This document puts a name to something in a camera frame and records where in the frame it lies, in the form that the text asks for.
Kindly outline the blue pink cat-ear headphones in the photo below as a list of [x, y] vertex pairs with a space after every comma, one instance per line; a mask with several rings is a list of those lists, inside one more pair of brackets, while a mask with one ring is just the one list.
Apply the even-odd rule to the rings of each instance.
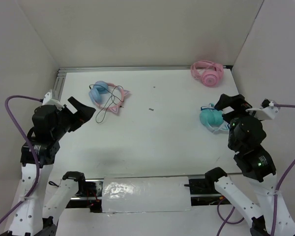
[[[104, 81], [97, 81], [95, 84], [89, 85], [89, 89], [88, 95], [92, 103], [99, 109], [115, 115], [119, 114], [119, 108], [130, 95], [130, 91], [124, 89], [122, 86]], [[108, 105], [103, 104], [104, 95], [110, 96], [107, 99]]]

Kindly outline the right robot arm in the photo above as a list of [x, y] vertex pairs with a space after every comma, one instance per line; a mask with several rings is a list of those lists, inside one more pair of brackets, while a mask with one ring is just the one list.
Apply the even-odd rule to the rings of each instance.
[[261, 145], [266, 138], [262, 121], [274, 119], [280, 108], [287, 105], [265, 99], [261, 108], [253, 108], [241, 94], [222, 94], [215, 109], [221, 111], [227, 107], [232, 111], [223, 114], [222, 118], [230, 125], [228, 148], [235, 152], [234, 161], [252, 186], [259, 203], [256, 205], [240, 191], [220, 167], [205, 173], [206, 190], [222, 194], [245, 219], [251, 235], [295, 236], [295, 222], [280, 192], [295, 159], [278, 178], [272, 157]]

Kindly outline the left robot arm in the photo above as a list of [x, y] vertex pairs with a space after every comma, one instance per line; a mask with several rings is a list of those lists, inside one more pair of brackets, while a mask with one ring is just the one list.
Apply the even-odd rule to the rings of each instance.
[[19, 202], [12, 208], [13, 221], [5, 236], [54, 236], [58, 222], [70, 199], [87, 191], [85, 175], [66, 172], [55, 194], [45, 201], [49, 176], [60, 149], [59, 141], [68, 132], [74, 132], [88, 122], [95, 108], [70, 97], [68, 102], [76, 109], [45, 96], [34, 110], [33, 127], [21, 131], [25, 143], [21, 148], [22, 182]]

